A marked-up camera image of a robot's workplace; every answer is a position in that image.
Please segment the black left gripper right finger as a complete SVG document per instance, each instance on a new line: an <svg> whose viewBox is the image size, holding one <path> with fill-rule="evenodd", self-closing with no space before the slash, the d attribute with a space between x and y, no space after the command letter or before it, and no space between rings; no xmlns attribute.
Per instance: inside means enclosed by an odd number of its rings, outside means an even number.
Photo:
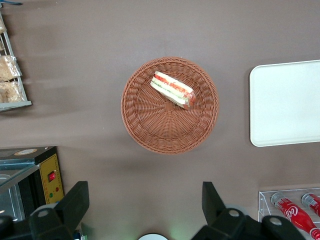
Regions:
<svg viewBox="0 0 320 240"><path fill-rule="evenodd" d="M202 211L206 220L194 240L261 240L261 224L241 210L226 207L212 182L202 183Z"/></svg>

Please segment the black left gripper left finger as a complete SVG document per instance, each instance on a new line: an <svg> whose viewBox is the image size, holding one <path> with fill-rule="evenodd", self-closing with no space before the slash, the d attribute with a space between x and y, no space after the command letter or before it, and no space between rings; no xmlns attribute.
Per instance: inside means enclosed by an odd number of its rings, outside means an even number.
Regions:
<svg viewBox="0 0 320 240"><path fill-rule="evenodd" d="M89 185L77 182L56 205L44 205L29 217L34 240L72 240L73 233L89 209Z"/></svg>

